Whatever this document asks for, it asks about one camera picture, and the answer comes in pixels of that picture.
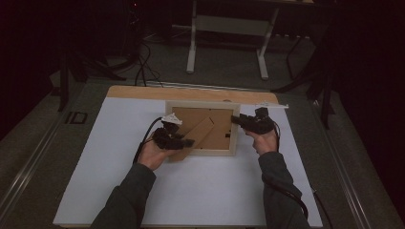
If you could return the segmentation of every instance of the white metal frame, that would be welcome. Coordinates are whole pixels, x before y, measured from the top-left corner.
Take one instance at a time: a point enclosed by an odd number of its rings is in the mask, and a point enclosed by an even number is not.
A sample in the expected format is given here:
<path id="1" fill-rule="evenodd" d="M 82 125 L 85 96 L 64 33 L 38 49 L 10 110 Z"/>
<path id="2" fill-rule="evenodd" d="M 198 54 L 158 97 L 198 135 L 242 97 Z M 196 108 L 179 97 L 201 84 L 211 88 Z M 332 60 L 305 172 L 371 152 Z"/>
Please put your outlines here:
<path id="1" fill-rule="evenodd" d="M 265 61 L 265 52 L 268 41 L 273 31 L 279 9 L 272 12 L 270 21 L 246 20 L 228 17 L 208 16 L 197 14 L 197 0 L 193 1 L 193 15 L 191 20 L 191 44 L 188 52 L 187 69 L 188 73 L 194 72 L 196 60 L 196 32 L 199 31 L 218 31 L 245 35 L 258 35 L 264 37 L 264 42 L 257 50 L 257 60 L 259 63 L 260 76 L 268 80 L 268 73 Z"/>

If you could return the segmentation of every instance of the dark background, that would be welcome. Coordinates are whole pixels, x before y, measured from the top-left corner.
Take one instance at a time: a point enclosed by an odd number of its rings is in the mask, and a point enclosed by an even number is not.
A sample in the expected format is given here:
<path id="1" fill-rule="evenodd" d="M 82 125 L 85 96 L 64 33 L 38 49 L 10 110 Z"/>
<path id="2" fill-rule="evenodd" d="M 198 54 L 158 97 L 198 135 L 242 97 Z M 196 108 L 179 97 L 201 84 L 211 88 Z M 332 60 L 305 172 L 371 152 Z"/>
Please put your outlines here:
<path id="1" fill-rule="evenodd" d="M 101 0 L 0 2 L 0 138 L 52 90 L 49 75 L 59 68 L 62 41 L 74 41 L 93 58 L 128 52 L 126 30 L 137 18 L 128 13 L 125 4 L 128 2 Z M 394 0 L 341 5 L 333 19 L 318 10 L 287 7 L 281 11 L 274 31 L 293 37 L 305 32 L 303 26 L 308 22 L 330 22 L 324 42 L 338 62 L 339 75 L 333 88 L 405 220 L 405 6 Z M 142 7 L 139 19 L 163 37 L 170 37 L 171 24 L 190 24 L 191 1 L 138 1 L 138 6 Z M 219 10 L 232 14 L 238 8 Z"/>

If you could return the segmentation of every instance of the person's left hand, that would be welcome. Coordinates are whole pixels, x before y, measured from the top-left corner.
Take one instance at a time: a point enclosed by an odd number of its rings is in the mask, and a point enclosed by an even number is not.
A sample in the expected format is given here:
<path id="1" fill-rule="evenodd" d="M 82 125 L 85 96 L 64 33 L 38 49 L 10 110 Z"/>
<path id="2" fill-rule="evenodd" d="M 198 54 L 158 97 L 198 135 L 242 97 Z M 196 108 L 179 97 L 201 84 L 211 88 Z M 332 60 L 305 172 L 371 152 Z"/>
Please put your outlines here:
<path id="1" fill-rule="evenodd" d="M 158 169 L 164 160 L 171 155 L 174 155 L 181 150 L 163 150 L 152 140 L 152 137 L 146 140 L 139 154 L 138 163 L 145 165 L 152 171 Z"/>

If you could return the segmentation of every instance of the person's right hand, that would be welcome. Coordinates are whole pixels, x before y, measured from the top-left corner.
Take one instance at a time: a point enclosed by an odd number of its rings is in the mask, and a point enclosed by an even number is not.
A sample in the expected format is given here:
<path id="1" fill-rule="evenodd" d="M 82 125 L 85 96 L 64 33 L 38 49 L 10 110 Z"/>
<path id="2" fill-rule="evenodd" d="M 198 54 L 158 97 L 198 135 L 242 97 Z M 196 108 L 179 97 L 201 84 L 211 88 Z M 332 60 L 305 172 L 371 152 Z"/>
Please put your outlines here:
<path id="1" fill-rule="evenodd" d="M 246 135 L 253 137 L 253 148 L 260 156 L 268 152 L 277 152 L 277 135 L 274 130 L 264 135 L 258 135 L 247 130 L 244 131 Z"/>

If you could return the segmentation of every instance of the controller cable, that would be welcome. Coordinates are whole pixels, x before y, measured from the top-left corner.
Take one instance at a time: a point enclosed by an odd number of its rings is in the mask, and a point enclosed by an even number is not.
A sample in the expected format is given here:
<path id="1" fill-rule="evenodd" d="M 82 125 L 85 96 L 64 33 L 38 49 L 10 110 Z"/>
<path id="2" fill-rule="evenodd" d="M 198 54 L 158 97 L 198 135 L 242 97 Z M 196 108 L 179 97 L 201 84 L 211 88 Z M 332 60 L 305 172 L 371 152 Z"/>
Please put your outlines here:
<path id="1" fill-rule="evenodd" d="M 158 118 L 155 119 L 155 121 L 153 121 L 152 124 L 149 126 L 148 131 L 146 132 L 145 136 L 143 137 L 143 141 L 142 141 L 142 142 L 139 144 L 139 146 L 138 146 L 137 153 L 135 154 L 134 161 L 132 162 L 133 164 L 138 162 L 138 158 L 139 158 L 140 152 L 142 151 L 143 145 L 144 145 L 146 142 L 149 141 L 149 140 L 146 141 L 146 138 L 149 136 L 149 133 L 151 132 L 152 127 L 155 126 L 155 124 L 156 124 L 158 121 L 160 121 L 160 120 L 161 120 L 161 117 L 158 117 Z"/>
<path id="2" fill-rule="evenodd" d="M 277 152 L 279 152 L 281 131 L 280 131 L 279 125 L 278 125 L 275 121 L 273 121 L 273 123 L 274 123 L 274 127 L 275 127 L 275 128 L 274 128 L 274 132 L 275 132 L 276 135 L 277 135 Z M 264 176 L 262 176 L 262 181 L 263 181 L 263 183 L 265 183 L 266 185 L 270 186 L 270 187 L 273 188 L 274 190 L 276 190 L 276 191 L 282 193 L 283 195 L 285 195 L 285 196 L 287 196 L 287 197 L 293 199 L 295 202 L 297 202 L 297 203 L 301 206 L 301 208 L 302 208 L 302 210 L 303 210 L 303 212 L 304 212 L 305 218 L 308 219 L 308 214 L 309 214 L 309 213 L 308 213 L 308 208 L 307 208 L 307 206 L 305 205 L 305 203 L 304 203 L 300 198 L 298 198 L 297 196 L 295 196 L 293 193 L 291 193 L 290 191 L 286 190 L 285 188 L 282 188 L 282 187 L 280 187 L 280 186 L 277 186 L 277 185 L 275 185 L 275 184 L 273 184 L 273 183 L 267 181 Z"/>
<path id="3" fill-rule="evenodd" d="M 327 218 L 327 221 L 328 221 L 328 223 L 330 225 L 330 229 L 333 229 L 333 224 L 331 223 L 330 216 L 329 216 L 329 214 L 327 212 L 327 209 L 325 208 L 324 203 L 321 201 L 321 198 L 319 198 L 319 196 L 318 196 L 318 193 L 317 193 L 318 191 L 316 189 L 314 189 L 311 184 L 309 186 L 312 189 L 313 195 L 315 196 L 316 200 L 318 200 L 319 205 L 321 206 L 322 210 L 325 213 L 325 217 Z"/>

